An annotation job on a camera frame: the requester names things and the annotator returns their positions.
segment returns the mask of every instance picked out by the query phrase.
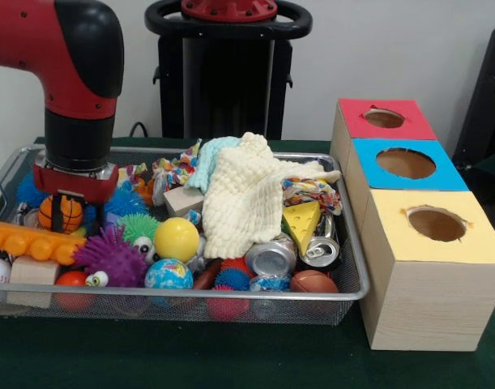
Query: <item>red robot arm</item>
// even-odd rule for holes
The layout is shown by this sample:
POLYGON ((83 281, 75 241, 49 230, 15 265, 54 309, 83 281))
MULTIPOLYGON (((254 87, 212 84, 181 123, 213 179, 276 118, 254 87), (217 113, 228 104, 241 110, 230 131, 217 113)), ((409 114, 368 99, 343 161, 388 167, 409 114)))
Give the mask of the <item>red robot arm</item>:
POLYGON ((30 71, 45 94, 45 154, 36 186, 102 204, 124 49, 116 15, 97 0, 0 0, 0 66, 30 71))

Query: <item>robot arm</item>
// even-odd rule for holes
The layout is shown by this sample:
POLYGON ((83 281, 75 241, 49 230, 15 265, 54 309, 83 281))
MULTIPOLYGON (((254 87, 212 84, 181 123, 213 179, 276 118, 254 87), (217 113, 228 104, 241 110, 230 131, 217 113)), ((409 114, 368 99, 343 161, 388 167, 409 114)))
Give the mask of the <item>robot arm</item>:
POLYGON ((0 0, 0 66, 40 79, 46 158, 59 169, 104 168, 123 58, 121 27, 101 2, 0 0))

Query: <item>light blue cloth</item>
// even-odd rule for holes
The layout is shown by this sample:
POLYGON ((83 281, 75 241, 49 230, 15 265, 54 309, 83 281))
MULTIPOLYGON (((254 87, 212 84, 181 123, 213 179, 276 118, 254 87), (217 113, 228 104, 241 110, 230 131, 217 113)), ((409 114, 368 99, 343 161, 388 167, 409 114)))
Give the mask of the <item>light blue cloth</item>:
POLYGON ((224 147, 238 147, 240 138, 225 136, 210 140, 202 146, 198 154, 197 170, 191 174, 186 182, 186 188, 199 188, 202 193, 206 193, 209 188, 211 175, 215 171, 216 157, 218 152, 224 147))

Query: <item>blue box top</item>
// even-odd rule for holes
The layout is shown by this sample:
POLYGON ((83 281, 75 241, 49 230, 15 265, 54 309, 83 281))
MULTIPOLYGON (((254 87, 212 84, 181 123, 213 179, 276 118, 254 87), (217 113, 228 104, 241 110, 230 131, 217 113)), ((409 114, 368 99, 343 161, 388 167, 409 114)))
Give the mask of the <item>blue box top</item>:
POLYGON ((467 185, 436 140, 354 139, 370 187, 467 191, 467 185))

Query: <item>brown football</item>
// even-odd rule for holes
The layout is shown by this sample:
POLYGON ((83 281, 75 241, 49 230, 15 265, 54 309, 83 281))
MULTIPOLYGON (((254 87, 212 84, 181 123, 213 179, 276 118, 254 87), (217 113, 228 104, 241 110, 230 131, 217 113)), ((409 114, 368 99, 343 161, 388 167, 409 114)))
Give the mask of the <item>brown football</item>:
POLYGON ((316 270, 304 270, 296 273, 290 281, 293 292, 338 293, 337 285, 326 274, 316 270))

